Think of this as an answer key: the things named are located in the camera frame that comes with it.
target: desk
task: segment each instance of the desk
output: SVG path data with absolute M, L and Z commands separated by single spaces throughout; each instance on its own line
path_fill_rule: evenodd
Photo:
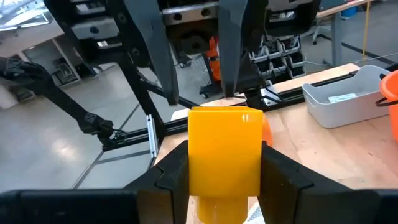
M 282 92 L 356 71 L 353 64 L 275 84 Z M 203 106 L 228 106 L 242 99 L 222 99 Z M 186 117 L 188 110 L 176 111 L 172 119 Z M 266 113 L 274 135 L 273 148 L 310 169 L 353 189 L 398 187 L 398 143 L 393 139 L 389 117 L 363 121 L 335 129 L 322 128 L 308 113 L 305 103 Z M 187 133 L 166 137 L 159 150 L 159 162 Z M 249 208 L 257 201 L 249 198 Z M 195 198 L 190 197 L 187 223 L 196 218 Z
M 368 0 L 354 0 L 346 4 L 318 12 L 317 19 L 332 15 L 331 20 L 331 63 L 323 60 L 323 63 L 330 67 L 336 67 L 343 64 L 343 52 L 342 52 L 342 30 L 341 30 L 341 17 L 340 12 L 349 9 L 351 7 L 366 4 Z

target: orange bucket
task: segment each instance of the orange bucket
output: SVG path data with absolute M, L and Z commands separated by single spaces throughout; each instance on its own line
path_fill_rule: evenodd
M 376 105 L 389 107 L 392 135 L 398 141 L 398 70 L 381 80 L 380 92 L 384 98 L 376 102 Z

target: label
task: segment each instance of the label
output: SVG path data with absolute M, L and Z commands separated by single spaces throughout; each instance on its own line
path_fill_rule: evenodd
M 341 95 L 341 96 L 331 96 L 331 97 L 329 97 L 329 101 L 330 101 L 330 103 L 337 103 L 337 102 L 341 102 L 341 101 L 345 101 L 345 100 L 349 100 L 349 99 L 353 99 L 353 98 L 356 98 L 356 94 L 349 93 L 349 94 L 345 94 L 345 95 Z

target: white paper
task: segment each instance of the white paper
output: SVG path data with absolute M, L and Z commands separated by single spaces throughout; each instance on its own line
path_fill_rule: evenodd
M 256 202 L 253 207 L 250 208 L 248 213 L 248 219 L 244 224 L 265 224 L 264 218 L 262 217 L 260 205 Z
M 337 103 L 337 102 L 349 100 L 352 98 L 356 98 L 355 93 L 345 94 L 345 95 L 341 95 L 341 96 L 331 96 L 331 97 L 329 97 L 329 101 L 330 101 L 330 103 Z

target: concrete floor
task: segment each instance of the concrete floor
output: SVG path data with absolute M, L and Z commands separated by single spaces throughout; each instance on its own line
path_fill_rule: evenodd
M 398 2 L 395 1 L 372 8 L 368 51 L 378 55 L 398 52 L 398 31 L 394 27 L 395 21 L 398 21 L 398 14 L 394 13 L 397 9 Z M 343 27 L 343 41 L 361 48 L 364 13 L 344 21 Z M 323 58 L 331 59 L 331 42 L 328 40 L 319 38 L 318 44 L 312 45 L 310 38 L 303 38 L 302 46 L 309 61 L 321 63 Z M 359 59 L 361 54 L 343 49 L 344 61 Z M 389 59 L 398 61 L 398 55 Z M 367 64 L 386 66 L 377 60 Z M 316 65 L 307 67 L 309 72 L 324 69 Z M 177 67 L 177 70 L 182 97 L 196 103 L 220 97 L 205 100 L 198 94 L 203 80 L 195 66 Z M 156 81 L 149 70 L 142 72 L 153 82 Z M 88 111 L 112 120 L 116 128 L 122 124 L 125 131 L 146 127 L 145 114 L 118 67 L 64 90 Z M 169 107 L 164 98 L 152 93 L 151 96 L 164 121 L 169 121 L 174 111 L 183 108 Z M 39 97 L 0 111 L 0 192 L 12 189 L 122 187 L 146 171 L 150 161 L 148 149 L 149 145 L 145 142 L 102 153 L 96 137 L 82 134 L 73 119 L 49 100 Z

